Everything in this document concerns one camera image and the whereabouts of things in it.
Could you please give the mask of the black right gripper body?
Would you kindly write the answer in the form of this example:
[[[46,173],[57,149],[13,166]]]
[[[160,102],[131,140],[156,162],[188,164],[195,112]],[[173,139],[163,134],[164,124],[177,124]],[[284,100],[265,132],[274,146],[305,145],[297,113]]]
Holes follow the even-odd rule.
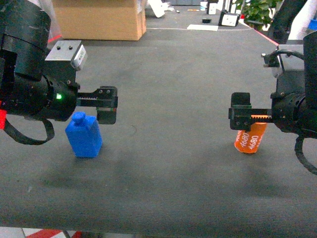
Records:
[[[317,97],[305,93],[271,94],[273,123],[285,133],[317,134]]]

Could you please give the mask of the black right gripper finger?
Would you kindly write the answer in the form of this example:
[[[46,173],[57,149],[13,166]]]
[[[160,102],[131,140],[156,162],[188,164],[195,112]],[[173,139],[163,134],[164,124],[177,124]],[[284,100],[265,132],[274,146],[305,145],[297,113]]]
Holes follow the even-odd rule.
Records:
[[[272,123],[271,109],[252,108],[250,93],[246,92],[232,93],[228,119],[231,130],[251,131],[255,123]]]

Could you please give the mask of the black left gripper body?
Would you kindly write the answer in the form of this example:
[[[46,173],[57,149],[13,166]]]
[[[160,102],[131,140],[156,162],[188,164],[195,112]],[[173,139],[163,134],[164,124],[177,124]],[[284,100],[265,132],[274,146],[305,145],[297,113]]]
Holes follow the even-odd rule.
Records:
[[[14,84],[7,96],[7,112],[33,119],[66,121],[76,108],[78,86],[68,85],[48,76],[40,81],[14,75]]]

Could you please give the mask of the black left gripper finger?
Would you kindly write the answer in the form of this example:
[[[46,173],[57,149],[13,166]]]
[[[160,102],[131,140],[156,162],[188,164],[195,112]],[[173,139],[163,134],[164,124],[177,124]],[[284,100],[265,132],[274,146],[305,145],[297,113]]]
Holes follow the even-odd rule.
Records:
[[[79,92],[77,106],[93,107],[97,111],[99,124],[115,124],[118,107],[118,89],[114,86],[101,86],[94,92]]]

